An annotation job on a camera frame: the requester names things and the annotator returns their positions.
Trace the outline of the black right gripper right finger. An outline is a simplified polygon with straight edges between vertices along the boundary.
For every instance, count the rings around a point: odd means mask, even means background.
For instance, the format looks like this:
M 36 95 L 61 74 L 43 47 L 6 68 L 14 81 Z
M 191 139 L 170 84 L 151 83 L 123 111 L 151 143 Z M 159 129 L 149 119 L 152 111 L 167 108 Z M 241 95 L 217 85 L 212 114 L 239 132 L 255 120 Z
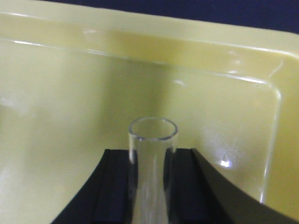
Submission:
M 220 174 L 197 149 L 174 155 L 172 199 L 179 224 L 296 224 Z

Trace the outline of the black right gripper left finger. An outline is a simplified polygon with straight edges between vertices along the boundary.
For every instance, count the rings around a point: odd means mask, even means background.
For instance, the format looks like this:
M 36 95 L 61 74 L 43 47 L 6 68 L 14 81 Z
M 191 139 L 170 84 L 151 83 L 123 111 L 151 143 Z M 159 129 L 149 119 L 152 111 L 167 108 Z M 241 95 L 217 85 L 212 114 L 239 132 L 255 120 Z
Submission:
M 128 150 L 106 149 L 83 187 L 54 224 L 124 224 L 128 211 Z

